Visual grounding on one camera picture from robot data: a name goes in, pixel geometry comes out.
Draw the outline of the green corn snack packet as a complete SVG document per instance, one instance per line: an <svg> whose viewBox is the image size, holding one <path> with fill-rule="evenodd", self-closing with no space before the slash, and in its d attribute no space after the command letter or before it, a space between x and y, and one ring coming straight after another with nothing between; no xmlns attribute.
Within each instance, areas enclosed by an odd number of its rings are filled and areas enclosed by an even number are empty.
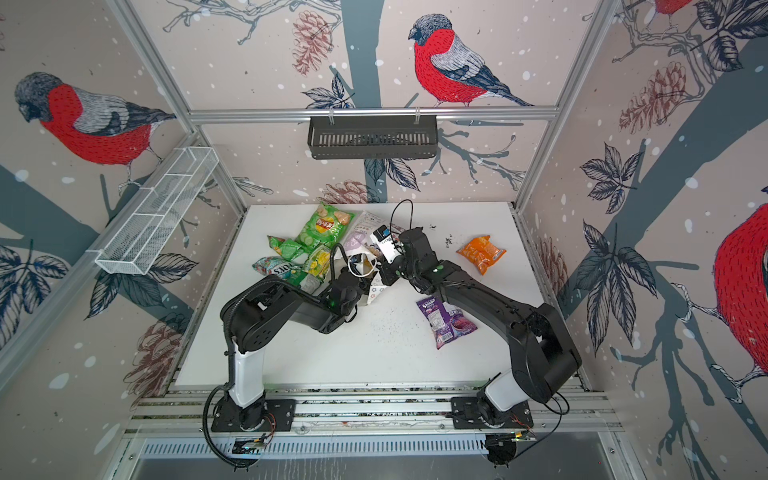
<svg viewBox="0 0 768 480"><path fill-rule="evenodd" d="M294 263L304 263L309 253L305 246L293 239L268 236L269 247L274 250L284 260Z"/></svg>

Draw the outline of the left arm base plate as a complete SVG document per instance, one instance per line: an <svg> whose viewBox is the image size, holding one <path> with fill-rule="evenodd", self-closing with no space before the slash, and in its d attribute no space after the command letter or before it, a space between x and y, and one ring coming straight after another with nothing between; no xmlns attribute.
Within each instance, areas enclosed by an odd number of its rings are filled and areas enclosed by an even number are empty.
<svg viewBox="0 0 768 480"><path fill-rule="evenodd" d="M289 432L296 406L293 399L260 399L241 408L225 396L209 411L211 430L217 433Z"/></svg>

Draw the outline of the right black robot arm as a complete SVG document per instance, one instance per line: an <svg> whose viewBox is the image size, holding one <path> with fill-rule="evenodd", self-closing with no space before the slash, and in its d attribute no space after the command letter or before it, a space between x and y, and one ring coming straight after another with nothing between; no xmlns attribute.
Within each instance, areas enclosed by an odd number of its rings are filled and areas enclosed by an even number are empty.
<svg viewBox="0 0 768 480"><path fill-rule="evenodd" d="M582 366L563 316L552 305L513 300L457 264L438 259L420 227L402 232L395 249L398 255L385 264L388 276L406 279L419 293L462 309L508 344L510 367L477 395L479 415L488 424L501 424L529 400L547 403Z"/></svg>

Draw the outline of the orange chips packet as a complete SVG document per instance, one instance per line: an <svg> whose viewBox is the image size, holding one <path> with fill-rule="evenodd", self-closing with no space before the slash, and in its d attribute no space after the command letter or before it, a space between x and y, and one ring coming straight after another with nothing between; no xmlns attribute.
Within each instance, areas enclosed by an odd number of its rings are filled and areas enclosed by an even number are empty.
<svg viewBox="0 0 768 480"><path fill-rule="evenodd" d="M506 250L493 244L489 235L484 235L472 239L457 253L469 260L481 275L485 275L506 254Z"/></svg>

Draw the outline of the teal red candy packet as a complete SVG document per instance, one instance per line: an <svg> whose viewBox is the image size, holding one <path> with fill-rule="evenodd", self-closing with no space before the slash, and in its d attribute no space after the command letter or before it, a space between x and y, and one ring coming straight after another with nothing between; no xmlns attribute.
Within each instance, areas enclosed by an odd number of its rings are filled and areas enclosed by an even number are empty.
<svg viewBox="0 0 768 480"><path fill-rule="evenodd" d="M281 280L291 281L301 272L301 267L280 256L267 256L258 259L252 268L264 276L274 275Z"/></svg>

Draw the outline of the green fruit candy packet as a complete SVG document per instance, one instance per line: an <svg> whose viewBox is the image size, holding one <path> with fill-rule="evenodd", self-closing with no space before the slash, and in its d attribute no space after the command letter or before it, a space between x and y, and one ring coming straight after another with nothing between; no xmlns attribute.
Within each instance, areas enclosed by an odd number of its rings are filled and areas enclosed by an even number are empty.
<svg viewBox="0 0 768 480"><path fill-rule="evenodd" d="M316 292L324 284L330 263L330 248L325 245L317 247L302 266L305 277L300 282L301 289L310 294Z"/></svg>

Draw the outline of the purple snack packet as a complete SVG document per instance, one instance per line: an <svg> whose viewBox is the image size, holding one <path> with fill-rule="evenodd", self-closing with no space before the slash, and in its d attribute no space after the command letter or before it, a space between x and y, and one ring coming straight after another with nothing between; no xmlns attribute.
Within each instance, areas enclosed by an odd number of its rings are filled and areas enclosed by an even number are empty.
<svg viewBox="0 0 768 480"><path fill-rule="evenodd" d="M435 296L423 298L416 305L430 326L437 350L477 330L461 309L446 305Z"/></svg>

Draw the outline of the green Lays chips packet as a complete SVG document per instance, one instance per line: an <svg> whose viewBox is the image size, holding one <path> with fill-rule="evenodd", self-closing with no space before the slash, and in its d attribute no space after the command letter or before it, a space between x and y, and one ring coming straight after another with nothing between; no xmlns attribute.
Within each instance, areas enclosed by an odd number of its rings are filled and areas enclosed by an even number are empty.
<svg viewBox="0 0 768 480"><path fill-rule="evenodd" d="M352 212L320 203L295 240L307 253L320 246L331 248L342 240L354 219Z"/></svg>

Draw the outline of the white printed paper bag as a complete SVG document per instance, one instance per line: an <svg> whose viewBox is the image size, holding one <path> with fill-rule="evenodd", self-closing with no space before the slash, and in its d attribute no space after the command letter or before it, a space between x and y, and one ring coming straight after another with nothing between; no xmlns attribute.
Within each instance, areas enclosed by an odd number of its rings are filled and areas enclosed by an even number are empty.
<svg viewBox="0 0 768 480"><path fill-rule="evenodd" d="M370 238L373 231L381 225L390 228L395 241L404 231L400 226L390 224L380 216L363 211L355 216L341 242L347 255L345 262L350 272L368 279L368 293L363 295L366 305L373 303L387 288L382 284L379 272L383 257Z"/></svg>

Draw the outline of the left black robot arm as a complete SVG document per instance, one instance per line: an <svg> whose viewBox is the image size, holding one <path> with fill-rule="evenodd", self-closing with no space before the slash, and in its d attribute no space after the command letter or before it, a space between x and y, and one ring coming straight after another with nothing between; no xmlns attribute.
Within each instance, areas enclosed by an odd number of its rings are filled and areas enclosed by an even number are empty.
<svg viewBox="0 0 768 480"><path fill-rule="evenodd" d="M234 405L245 411L264 399L264 350L286 324L330 334L356 315L363 286L347 269L317 295L269 275L230 299L220 319L228 356L225 390Z"/></svg>

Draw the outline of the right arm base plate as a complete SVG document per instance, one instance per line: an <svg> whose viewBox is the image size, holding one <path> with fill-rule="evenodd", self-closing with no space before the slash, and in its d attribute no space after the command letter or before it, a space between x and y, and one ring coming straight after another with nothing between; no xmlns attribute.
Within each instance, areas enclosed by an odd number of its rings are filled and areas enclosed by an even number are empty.
<svg viewBox="0 0 768 480"><path fill-rule="evenodd" d="M527 402L514 405L507 411L499 411L489 401L478 397L452 397L446 417L452 420L457 430L533 428Z"/></svg>

